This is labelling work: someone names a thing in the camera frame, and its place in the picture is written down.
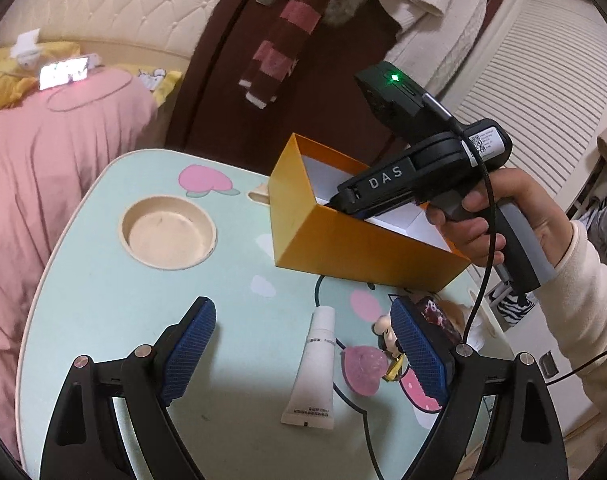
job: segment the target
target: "cream fleece sleeve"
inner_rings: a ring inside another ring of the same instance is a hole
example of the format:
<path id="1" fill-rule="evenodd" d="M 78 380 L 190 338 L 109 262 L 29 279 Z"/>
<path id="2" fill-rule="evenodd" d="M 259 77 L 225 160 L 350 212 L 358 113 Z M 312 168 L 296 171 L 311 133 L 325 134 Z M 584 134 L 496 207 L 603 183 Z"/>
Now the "cream fleece sleeve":
<path id="1" fill-rule="evenodd" d="M 557 276 L 536 292 L 548 328 L 573 368 L 607 350 L 607 267 L 573 222 L 573 237 Z M 586 395 L 607 413 L 607 356 L 579 373 Z"/>

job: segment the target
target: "pink bed sheet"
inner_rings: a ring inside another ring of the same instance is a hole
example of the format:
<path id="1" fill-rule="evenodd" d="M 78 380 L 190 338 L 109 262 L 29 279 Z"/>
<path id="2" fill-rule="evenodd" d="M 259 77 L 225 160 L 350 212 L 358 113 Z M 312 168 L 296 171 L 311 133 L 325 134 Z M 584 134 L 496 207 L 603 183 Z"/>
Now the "pink bed sheet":
<path id="1" fill-rule="evenodd" d="M 84 193 L 156 109 L 138 79 L 110 69 L 0 111 L 0 436 L 15 457 L 17 361 L 43 269 Z"/>

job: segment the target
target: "louvered door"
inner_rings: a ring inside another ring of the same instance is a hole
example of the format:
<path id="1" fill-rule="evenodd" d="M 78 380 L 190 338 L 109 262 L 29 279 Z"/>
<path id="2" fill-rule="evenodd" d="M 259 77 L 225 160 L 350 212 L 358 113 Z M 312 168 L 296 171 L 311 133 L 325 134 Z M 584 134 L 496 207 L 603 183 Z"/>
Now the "louvered door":
<path id="1" fill-rule="evenodd" d="M 588 0 L 506 0 L 444 102 L 461 121 L 496 119 L 508 163 L 567 209 L 607 125 L 607 25 Z"/>

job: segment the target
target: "round beige recess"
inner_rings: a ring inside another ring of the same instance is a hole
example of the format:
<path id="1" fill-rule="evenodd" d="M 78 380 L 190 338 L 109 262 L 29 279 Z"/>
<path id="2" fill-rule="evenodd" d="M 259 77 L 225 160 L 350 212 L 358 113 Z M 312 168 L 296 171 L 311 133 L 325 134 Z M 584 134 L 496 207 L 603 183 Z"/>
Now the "round beige recess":
<path id="1" fill-rule="evenodd" d="M 133 258 L 168 270 L 200 264 L 217 242 L 208 213 L 176 196 L 149 196 L 136 202 L 123 215 L 119 236 Z"/>

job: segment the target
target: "person's arm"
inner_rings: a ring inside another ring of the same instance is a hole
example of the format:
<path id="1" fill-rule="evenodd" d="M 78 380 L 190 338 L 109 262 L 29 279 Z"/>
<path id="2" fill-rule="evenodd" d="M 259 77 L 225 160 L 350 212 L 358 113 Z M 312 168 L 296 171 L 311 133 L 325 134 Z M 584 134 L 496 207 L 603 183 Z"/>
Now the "person's arm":
<path id="1" fill-rule="evenodd" d="M 495 199 L 512 198 L 528 219 L 557 276 L 536 292 L 559 348 L 576 368 L 607 349 L 607 267 L 587 241 L 585 229 L 570 222 L 545 190 L 521 170 L 491 174 Z M 485 187 L 463 201 L 469 211 L 488 206 Z M 481 218 L 446 222 L 443 212 L 428 208 L 428 219 L 478 266 L 485 266 L 490 245 L 488 223 Z M 497 235 L 495 263 L 501 263 L 505 239 Z M 607 357 L 579 373 L 586 395 L 607 410 Z"/>

